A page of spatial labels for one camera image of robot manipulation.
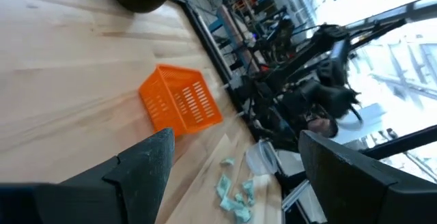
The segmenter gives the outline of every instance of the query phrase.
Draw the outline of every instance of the plastic cup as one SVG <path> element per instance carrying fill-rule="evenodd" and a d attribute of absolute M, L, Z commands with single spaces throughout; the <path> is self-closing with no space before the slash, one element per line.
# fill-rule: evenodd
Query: plastic cup
<path fill-rule="evenodd" d="M 274 151 L 265 141 L 252 145 L 246 151 L 246 163 L 257 176 L 274 174 L 278 171 Z"/>

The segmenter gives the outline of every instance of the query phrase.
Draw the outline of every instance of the orange basket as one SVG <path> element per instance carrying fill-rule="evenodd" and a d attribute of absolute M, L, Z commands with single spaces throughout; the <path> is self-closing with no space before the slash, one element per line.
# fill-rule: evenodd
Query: orange basket
<path fill-rule="evenodd" d="M 198 70 L 158 64 L 140 86 L 139 94 L 155 132 L 173 128 L 176 137 L 223 121 Z"/>

